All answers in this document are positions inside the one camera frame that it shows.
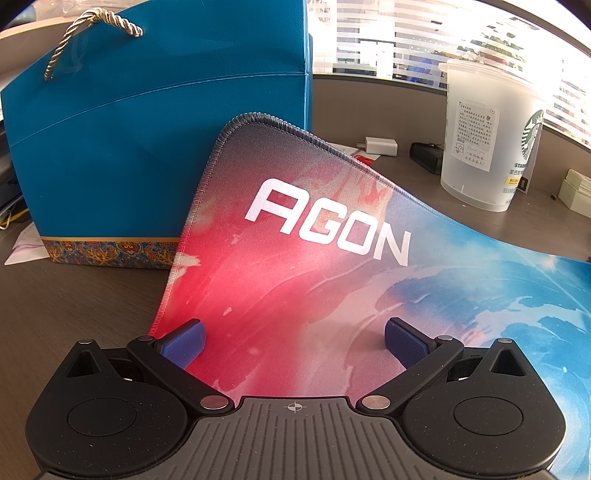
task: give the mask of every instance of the metal pin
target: metal pin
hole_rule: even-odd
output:
[[[361,400],[361,404],[370,410],[383,410],[390,406],[390,400],[383,395],[368,395]]]
[[[208,410],[221,410],[227,407],[230,402],[226,397],[222,397],[221,395],[208,395],[207,397],[203,397],[199,403],[203,408]]]

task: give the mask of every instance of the twisted cord handle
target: twisted cord handle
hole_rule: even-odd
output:
[[[58,59],[60,58],[61,53],[64,51],[64,48],[66,48],[66,45],[68,45],[68,42],[76,32],[78,27],[86,21],[88,21],[92,25],[101,20],[106,24],[112,25],[113,27],[120,28],[125,33],[135,38],[141,37],[144,34],[144,30],[142,30],[141,27],[138,27],[126,18],[122,18],[119,15],[115,15],[115,13],[110,10],[101,7],[88,9],[85,12],[83,12],[82,15],[80,15],[78,18],[76,18],[72,22],[72,25],[70,25],[67,28],[66,33],[64,33],[61,42],[58,44],[55,52],[51,56],[51,59],[47,64],[47,68],[45,69],[45,73],[43,74],[43,78],[45,78],[46,81],[51,80],[53,69],[56,66]]]

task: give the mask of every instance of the white paper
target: white paper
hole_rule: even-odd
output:
[[[331,143],[331,145],[337,150],[341,150],[341,152],[351,156],[359,151],[359,149],[356,147],[347,147],[346,145],[339,145],[338,143]]]
[[[37,232],[35,224],[30,223],[18,235],[17,241],[14,242],[14,247],[12,247],[12,253],[4,262],[4,265],[29,262],[48,257],[49,255],[43,245],[43,240],[39,236],[39,232]]]
[[[499,109],[458,98],[452,155],[481,170],[490,171]]]

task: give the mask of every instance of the window blind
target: window blind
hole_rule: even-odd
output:
[[[591,147],[591,59],[556,35],[476,0],[307,2],[315,73],[446,90],[439,63],[478,61],[540,85],[544,122]]]

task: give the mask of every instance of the crosshair mark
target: crosshair mark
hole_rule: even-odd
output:
[[[289,405],[286,405],[284,408],[287,408],[291,410],[293,413],[295,413],[296,411],[300,411],[302,408],[305,408],[305,406],[303,406],[301,403],[293,402]]]

